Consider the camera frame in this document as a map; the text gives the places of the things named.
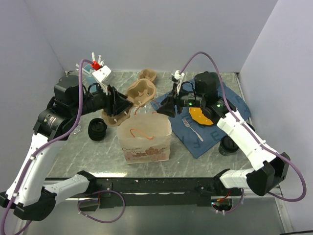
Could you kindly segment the black coffee cup lid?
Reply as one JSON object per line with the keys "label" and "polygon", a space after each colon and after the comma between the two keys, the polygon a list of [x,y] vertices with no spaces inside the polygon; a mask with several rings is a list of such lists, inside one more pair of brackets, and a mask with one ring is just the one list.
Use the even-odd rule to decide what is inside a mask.
{"label": "black coffee cup lid", "polygon": [[220,143],[221,147],[223,147],[226,151],[235,152],[239,149],[238,145],[233,141],[233,139],[229,136],[224,136],[221,139]]}

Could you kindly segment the brown paper takeout bag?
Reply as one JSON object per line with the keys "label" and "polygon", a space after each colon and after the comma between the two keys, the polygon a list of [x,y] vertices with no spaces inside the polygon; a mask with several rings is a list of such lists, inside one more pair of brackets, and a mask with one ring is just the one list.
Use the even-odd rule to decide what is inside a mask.
{"label": "brown paper takeout bag", "polygon": [[117,138],[128,164],[167,161],[170,158],[172,127],[169,118],[157,112],[139,113],[117,127]]}

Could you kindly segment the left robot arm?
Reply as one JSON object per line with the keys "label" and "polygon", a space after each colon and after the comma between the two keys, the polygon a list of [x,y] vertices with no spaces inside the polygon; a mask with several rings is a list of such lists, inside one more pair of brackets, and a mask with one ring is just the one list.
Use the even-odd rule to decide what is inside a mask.
{"label": "left robot arm", "polygon": [[13,209],[21,220],[42,221],[56,205],[77,194],[93,196],[97,179],[86,171],[51,186],[44,181],[53,161],[75,128],[78,111],[82,115],[104,110],[109,116],[125,114],[133,103],[127,96],[109,86],[105,92],[100,84],[90,92],[76,75],[64,76],[54,86],[54,96],[42,111],[33,128],[31,146],[11,187],[0,194],[0,205]]}

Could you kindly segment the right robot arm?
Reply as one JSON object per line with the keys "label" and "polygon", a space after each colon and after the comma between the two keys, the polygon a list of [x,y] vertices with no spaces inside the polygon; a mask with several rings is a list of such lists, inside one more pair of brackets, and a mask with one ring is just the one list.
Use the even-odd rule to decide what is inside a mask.
{"label": "right robot arm", "polygon": [[250,161],[247,170],[226,170],[219,174],[214,191],[225,195],[231,188],[249,188],[255,194],[264,196],[282,182],[289,168],[287,162],[267,151],[267,144],[245,122],[237,108],[218,95],[216,82],[203,72],[195,77],[192,90],[183,86],[184,74],[175,71],[172,75],[173,88],[161,101],[159,114],[174,118],[184,107],[200,108],[202,114],[223,130],[242,150]]}

